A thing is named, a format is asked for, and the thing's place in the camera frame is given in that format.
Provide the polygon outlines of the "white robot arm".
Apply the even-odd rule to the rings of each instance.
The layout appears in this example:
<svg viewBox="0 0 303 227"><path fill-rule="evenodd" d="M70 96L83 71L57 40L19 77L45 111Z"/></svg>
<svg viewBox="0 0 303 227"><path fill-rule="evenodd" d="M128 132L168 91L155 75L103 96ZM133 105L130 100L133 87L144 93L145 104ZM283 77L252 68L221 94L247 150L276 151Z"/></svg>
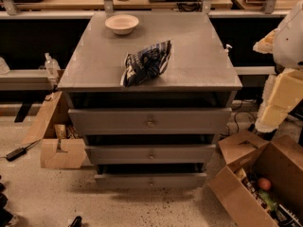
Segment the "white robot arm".
<svg viewBox="0 0 303 227"><path fill-rule="evenodd" d="M253 50L272 54L283 71L265 82L256 129L271 132L278 128L303 99L303 1L298 2L278 27L255 43Z"/></svg>

